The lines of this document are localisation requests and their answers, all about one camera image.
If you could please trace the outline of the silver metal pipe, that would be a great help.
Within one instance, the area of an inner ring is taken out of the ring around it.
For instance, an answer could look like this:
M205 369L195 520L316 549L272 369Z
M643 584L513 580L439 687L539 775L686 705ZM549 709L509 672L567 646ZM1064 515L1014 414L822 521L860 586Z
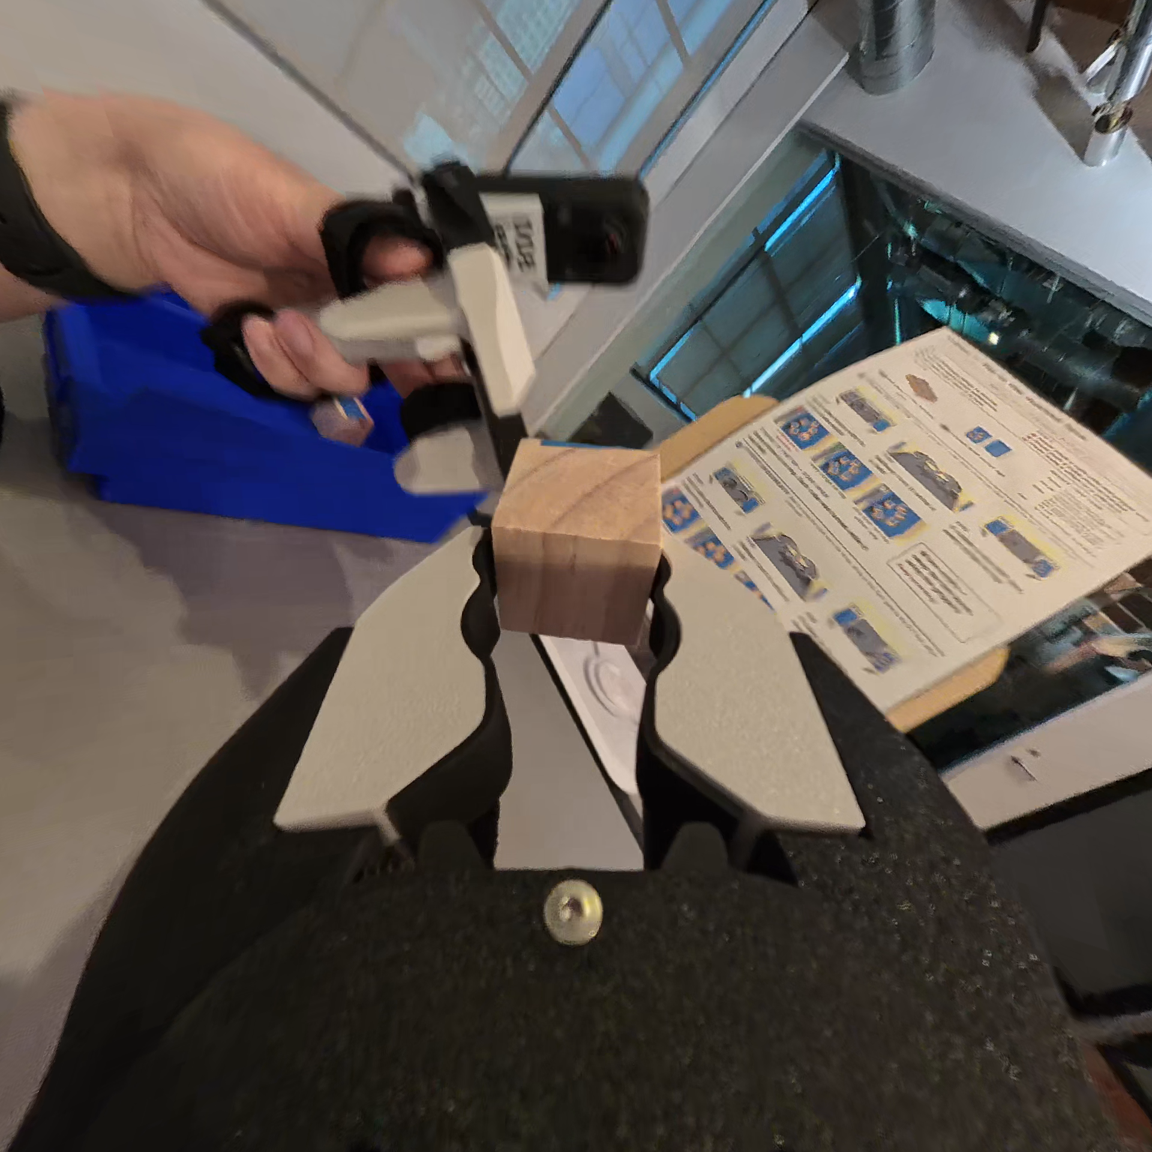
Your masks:
M1151 74L1151 3L1133 2L1125 24L1082 74L1085 88L1102 95L1091 113L1084 163L1108 165L1129 135L1133 102Z

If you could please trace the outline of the blue plastic bin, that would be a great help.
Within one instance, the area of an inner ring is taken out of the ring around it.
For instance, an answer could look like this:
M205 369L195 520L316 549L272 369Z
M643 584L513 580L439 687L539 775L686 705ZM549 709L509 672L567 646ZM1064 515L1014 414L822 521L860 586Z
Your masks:
M395 473L414 417L387 381L365 446L325 439L310 409L254 398L213 368L180 298L73 305L41 332L63 465L109 502L434 543L486 498L476 480L409 491Z

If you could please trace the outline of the black smartwatch band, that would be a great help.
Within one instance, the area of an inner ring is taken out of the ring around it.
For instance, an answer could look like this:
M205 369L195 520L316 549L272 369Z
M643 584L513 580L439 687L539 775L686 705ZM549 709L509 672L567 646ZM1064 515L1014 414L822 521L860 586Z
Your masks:
M3 98L2 265L19 281L72 303L135 299L98 277L44 217L11 147L14 109Z

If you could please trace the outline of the person's left hand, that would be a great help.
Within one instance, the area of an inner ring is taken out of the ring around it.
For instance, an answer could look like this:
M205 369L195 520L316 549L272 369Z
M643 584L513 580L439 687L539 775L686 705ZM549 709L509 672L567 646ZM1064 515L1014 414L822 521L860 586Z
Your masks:
M169 290L209 317L240 302L243 340L279 394L362 397L313 312L336 298L321 240L346 196L200 110L144 96L15 96L8 141L51 229L124 294Z

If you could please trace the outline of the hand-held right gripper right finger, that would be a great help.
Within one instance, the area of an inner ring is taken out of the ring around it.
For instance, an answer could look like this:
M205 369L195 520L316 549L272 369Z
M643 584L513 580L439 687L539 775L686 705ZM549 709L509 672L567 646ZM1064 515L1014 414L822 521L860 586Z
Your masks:
M787 627L694 550L664 550L637 748L643 864L685 824L742 867L771 833L867 826Z

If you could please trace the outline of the white stand base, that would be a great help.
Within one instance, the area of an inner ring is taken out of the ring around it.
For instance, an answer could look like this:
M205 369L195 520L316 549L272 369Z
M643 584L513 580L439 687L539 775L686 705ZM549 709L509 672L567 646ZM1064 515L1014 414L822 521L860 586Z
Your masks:
M637 757L645 682L622 645L539 638L609 781L639 800Z

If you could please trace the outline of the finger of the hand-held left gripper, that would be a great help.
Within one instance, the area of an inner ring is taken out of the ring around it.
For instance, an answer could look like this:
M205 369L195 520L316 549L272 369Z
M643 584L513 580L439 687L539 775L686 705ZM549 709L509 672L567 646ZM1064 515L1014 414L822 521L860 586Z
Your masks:
M468 342L497 417L521 412L536 368L508 268L486 243L449 251L449 272Z
M395 457L394 476L412 495L490 494L495 490L495 453L482 423L435 428Z

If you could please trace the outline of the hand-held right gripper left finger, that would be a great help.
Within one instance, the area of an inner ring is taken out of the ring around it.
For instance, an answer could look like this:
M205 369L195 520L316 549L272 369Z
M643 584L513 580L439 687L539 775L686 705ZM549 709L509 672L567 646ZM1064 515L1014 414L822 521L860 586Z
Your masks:
M468 528L354 626L276 827L373 827L413 851L434 824L494 826L512 776L498 641L491 535Z

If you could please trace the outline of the wooden clipboard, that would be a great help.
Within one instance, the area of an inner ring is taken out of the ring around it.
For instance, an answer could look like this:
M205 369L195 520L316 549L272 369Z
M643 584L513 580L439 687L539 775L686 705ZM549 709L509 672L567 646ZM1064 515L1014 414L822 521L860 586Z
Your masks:
M766 419L775 408L778 401L764 397L724 401L659 446L660 479L664 483L675 480L718 445L734 438L746 425ZM900 733L910 733L985 691L1001 676L1010 654L1010 648L1003 645L930 685L888 711L889 724Z

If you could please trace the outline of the window with white frame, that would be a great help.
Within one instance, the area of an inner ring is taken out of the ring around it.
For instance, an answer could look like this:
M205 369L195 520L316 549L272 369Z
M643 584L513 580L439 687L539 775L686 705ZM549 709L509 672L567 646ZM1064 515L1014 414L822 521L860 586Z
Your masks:
M757 2L224 2L397 165L641 172L771 10Z

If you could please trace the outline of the blue-taped wooden cube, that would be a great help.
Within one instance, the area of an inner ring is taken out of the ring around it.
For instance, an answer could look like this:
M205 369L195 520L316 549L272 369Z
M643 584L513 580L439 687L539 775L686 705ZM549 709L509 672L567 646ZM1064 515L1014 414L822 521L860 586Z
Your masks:
M350 447L364 446L375 428L375 421L357 397L321 398L312 405L310 419L324 439Z
M631 646L663 554L654 451L524 439L491 524L505 631Z

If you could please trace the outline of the silver spiral duct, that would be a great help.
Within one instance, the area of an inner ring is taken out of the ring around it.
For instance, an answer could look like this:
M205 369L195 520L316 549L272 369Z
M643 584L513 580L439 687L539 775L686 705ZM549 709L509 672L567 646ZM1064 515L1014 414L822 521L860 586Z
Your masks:
M872 96L910 85L929 65L936 47L934 2L856 2L857 41L853 76Z

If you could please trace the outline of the printed instruction sheet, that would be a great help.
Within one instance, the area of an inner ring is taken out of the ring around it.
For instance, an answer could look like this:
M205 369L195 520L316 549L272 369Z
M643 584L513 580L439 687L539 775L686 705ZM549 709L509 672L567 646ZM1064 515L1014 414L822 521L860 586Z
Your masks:
M744 420L667 532L893 712L1150 558L1150 475L948 328Z

